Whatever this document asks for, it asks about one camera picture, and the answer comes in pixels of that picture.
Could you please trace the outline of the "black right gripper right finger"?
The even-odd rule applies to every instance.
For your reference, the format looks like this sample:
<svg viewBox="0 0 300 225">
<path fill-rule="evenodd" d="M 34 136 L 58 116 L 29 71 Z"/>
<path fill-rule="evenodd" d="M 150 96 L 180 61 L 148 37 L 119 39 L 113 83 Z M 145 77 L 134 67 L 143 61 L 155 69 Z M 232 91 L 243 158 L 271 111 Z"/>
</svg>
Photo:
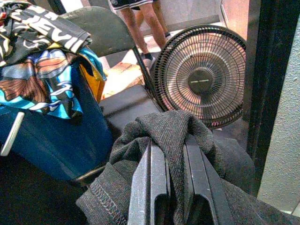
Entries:
<svg viewBox="0 0 300 225">
<path fill-rule="evenodd" d="M 230 209 L 221 178 L 192 135 L 184 143 L 184 222 L 228 225 Z"/>
</svg>

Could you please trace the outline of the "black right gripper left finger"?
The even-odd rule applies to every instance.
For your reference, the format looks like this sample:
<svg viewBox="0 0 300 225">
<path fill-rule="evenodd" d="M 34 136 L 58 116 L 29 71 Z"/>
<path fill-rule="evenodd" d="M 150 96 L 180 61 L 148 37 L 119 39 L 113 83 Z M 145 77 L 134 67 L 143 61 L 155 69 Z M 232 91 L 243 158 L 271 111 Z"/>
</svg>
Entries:
<svg viewBox="0 0 300 225">
<path fill-rule="evenodd" d="M 170 193 L 168 162 L 159 146 L 150 140 L 132 177 L 127 223 L 169 224 Z"/>
</svg>

